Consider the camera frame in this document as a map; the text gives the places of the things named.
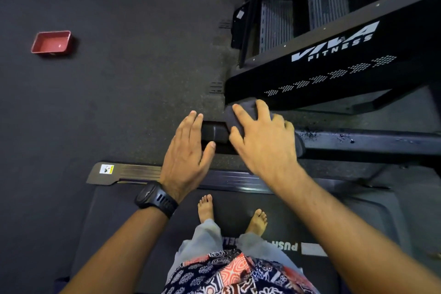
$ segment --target bare foot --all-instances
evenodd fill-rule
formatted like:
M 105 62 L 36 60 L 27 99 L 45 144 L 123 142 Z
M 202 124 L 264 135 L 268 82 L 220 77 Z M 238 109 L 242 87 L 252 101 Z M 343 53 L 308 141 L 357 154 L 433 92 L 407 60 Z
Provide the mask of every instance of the bare foot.
M 250 224 L 248 225 L 245 233 L 252 232 L 256 235 L 262 236 L 267 224 L 268 221 L 266 220 L 265 212 L 263 212 L 262 209 L 257 209 L 254 212 L 254 215 L 251 218 Z
M 207 219 L 214 220 L 212 201 L 213 201 L 213 197 L 211 196 L 211 194 L 209 194 L 209 195 L 204 195 L 201 201 L 198 203 L 198 213 L 201 223 L 204 223 L 205 220 Z

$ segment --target smartwatch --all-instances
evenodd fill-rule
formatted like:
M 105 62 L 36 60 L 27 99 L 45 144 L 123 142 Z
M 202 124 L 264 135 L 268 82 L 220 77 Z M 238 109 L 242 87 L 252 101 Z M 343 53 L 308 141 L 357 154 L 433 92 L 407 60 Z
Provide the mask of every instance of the smartwatch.
M 170 197 L 162 189 L 162 185 L 156 181 L 149 181 L 147 183 L 146 187 L 135 198 L 135 204 L 141 209 L 156 207 L 166 214 L 169 219 L 179 205 L 174 198 Z

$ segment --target red tray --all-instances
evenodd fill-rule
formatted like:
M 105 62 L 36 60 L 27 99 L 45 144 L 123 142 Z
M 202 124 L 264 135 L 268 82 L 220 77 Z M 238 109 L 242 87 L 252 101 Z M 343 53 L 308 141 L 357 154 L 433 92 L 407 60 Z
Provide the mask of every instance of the red tray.
M 69 53 L 70 43 L 70 31 L 41 31 L 30 51 L 33 54 L 64 55 Z

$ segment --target dot pattern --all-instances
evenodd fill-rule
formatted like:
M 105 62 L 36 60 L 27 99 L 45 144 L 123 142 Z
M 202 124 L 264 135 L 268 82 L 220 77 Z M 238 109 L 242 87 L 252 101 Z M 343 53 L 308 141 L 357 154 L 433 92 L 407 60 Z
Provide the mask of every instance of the dot pattern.
M 370 67 L 370 65 L 371 65 L 370 63 L 360 63 L 357 65 L 350 66 L 349 68 L 353 70 L 350 72 L 350 74 L 355 74 L 356 72 L 366 70 L 367 68 Z
M 396 56 L 384 56 L 384 57 L 380 57 L 380 58 L 376 58 L 373 59 L 372 62 L 375 62 L 376 64 L 373 66 L 373 68 L 377 67 L 377 66 L 381 66 L 381 65 L 386 65 L 389 64 L 390 62 L 392 62 L 394 59 L 396 58 Z
M 312 81 L 312 84 L 317 84 L 317 83 L 322 82 L 326 78 L 328 78 L 328 76 L 317 76 L 317 77 L 311 78 L 310 80 Z
M 308 84 L 309 84 L 309 80 L 302 80 L 302 81 L 298 81 L 294 85 L 297 86 L 296 88 L 302 88 L 302 87 L 305 87 Z
M 375 68 L 376 66 L 381 66 L 381 65 L 388 64 L 388 63 L 392 62 L 394 59 L 396 59 L 396 56 L 391 56 L 391 55 L 387 55 L 387 56 L 384 56 L 384 57 L 373 59 L 372 62 L 374 62 L 376 64 L 374 64 L 372 67 Z M 353 65 L 353 66 L 349 67 L 350 69 L 352 69 L 350 74 L 354 74 L 356 72 L 360 72 L 360 71 L 366 70 L 371 65 L 372 65 L 371 63 L 360 63 L 360 64 Z M 279 87 L 278 90 L 267 90 L 264 93 L 267 94 L 267 96 L 274 96 L 274 95 L 276 95 L 279 92 L 279 90 L 281 90 L 281 92 L 283 93 L 283 92 L 287 92 L 289 90 L 292 90 L 293 88 L 305 87 L 309 83 L 317 84 L 317 83 L 321 83 L 321 82 L 325 81 L 328 78 L 329 79 L 334 79 L 334 78 L 342 77 L 342 76 L 344 76 L 347 73 L 348 73 L 347 70 L 339 69 L 339 70 L 336 70 L 336 71 L 329 72 L 328 73 L 329 76 L 316 76 L 316 77 L 312 77 L 309 80 L 301 80 L 301 81 L 298 81 L 297 83 L 294 83 L 292 85 L 281 86 L 281 87 Z
M 294 88 L 293 85 L 285 85 L 285 86 L 280 87 L 279 89 L 281 89 L 281 90 L 282 90 L 282 93 L 283 93 L 283 92 L 286 92 L 286 91 L 292 90 L 293 88 Z
M 278 90 L 267 90 L 264 93 L 268 94 L 268 96 L 273 96 L 275 94 L 277 94 Z
M 346 72 L 348 72 L 348 71 L 347 70 L 337 70 L 337 71 L 330 72 L 328 74 L 331 75 L 330 79 L 334 79 L 334 78 L 344 76 L 346 74 Z

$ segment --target patterned shirt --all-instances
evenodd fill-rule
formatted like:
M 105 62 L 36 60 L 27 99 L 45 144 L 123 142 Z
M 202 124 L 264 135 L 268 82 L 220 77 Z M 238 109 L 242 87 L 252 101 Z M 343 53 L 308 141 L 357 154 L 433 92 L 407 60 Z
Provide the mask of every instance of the patterned shirt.
M 182 263 L 162 294 L 319 294 L 293 269 L 224 250 Z

